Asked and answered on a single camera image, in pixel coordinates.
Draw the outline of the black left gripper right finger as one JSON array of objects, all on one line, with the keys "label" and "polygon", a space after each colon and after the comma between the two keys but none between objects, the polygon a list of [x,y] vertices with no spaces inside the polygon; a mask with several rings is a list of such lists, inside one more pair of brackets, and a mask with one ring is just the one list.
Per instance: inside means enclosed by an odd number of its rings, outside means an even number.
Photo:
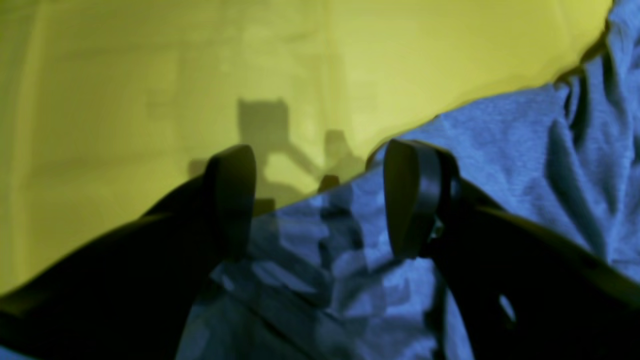
[{"label": "black left gripper right finger", "polygon": [[639,358],[635,282],[506,212],[448,151],[393,139],[382,171],[393,255],[434,262],[477,360]]}]

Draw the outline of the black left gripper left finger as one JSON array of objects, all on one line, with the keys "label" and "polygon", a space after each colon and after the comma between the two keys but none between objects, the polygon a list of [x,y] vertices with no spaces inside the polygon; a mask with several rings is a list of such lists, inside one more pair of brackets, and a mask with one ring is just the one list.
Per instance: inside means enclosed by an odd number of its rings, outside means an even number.
[{"label": "black left gripper left finger", "polygon": [[210,273],[245,254],[256,172],[251,146],[231,146],[138,219],[3,294],[2,350],[36,360],[173,360]]}]

